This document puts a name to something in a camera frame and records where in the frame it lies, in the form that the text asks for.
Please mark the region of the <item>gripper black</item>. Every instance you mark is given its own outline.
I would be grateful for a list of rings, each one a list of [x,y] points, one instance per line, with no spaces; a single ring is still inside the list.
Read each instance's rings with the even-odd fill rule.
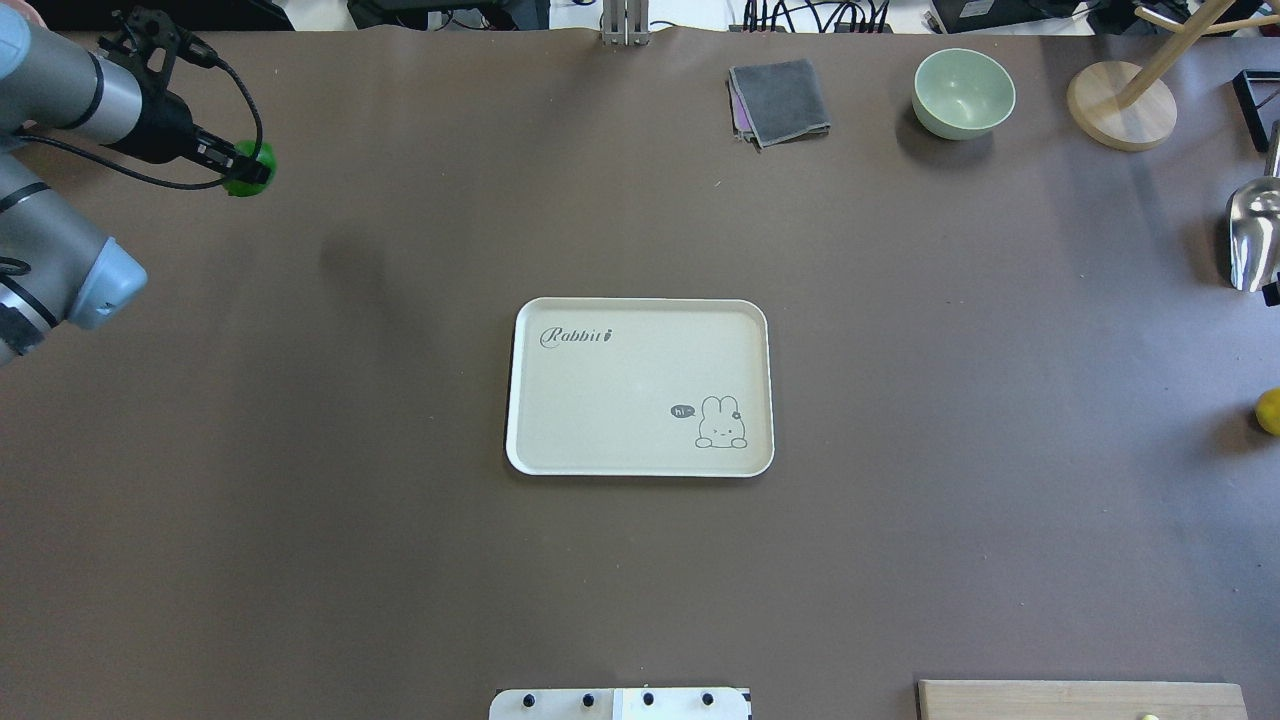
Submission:
[[[214,187],[268,187],[273,161],[259,158],[262,131],[244,151],[196,126],[186,101],[168,88],[178,59],[211,69],[218,54],[165,12],[134,8],[114,10],[111,17],[119,31],[111,38],[102,36],[99,46],[108,51],[110,61],[133,76],[142,104],[134,128],[110,147],[152,164],[177,158],[196,161],[218,173]]]

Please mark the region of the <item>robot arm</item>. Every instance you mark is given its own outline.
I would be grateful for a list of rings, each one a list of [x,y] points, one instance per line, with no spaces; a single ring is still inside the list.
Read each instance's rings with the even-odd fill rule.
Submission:
[[[56,328],[100,328],[148,282],[122,242],[83,214],[37,147],[179,191],[261,193],[276,163],[243,81],[253,136],[232,142],[201,127],[172,90],[179,61],[232,73],[196,32],[160,9],[116,13],[91,49],[14,6],[3,9],[3,361],[31,355]]]

